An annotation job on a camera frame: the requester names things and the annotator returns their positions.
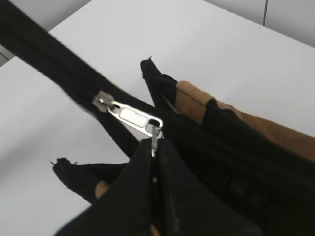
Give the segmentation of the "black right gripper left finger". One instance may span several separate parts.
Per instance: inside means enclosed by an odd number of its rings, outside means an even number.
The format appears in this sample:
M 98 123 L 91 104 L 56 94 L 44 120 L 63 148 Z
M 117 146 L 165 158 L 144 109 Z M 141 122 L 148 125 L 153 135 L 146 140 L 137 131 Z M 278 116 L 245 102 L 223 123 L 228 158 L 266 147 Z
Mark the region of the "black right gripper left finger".
M 156 236 L 151 216 L 151 141 L 139 143 L 123 164 L 71 163 L 57 159 L 53 171 L 91 205 L 62 226 L 58 236 Z

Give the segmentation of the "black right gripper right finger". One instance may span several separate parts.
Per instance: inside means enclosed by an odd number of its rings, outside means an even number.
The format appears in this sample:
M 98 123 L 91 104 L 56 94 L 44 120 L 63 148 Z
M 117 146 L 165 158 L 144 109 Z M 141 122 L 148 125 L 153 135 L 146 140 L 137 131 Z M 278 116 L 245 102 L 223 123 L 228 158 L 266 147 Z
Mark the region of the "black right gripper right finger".
M 166 236 L 261 236 L 254 223 L 217 199 L 168 139 L 157 142 Z

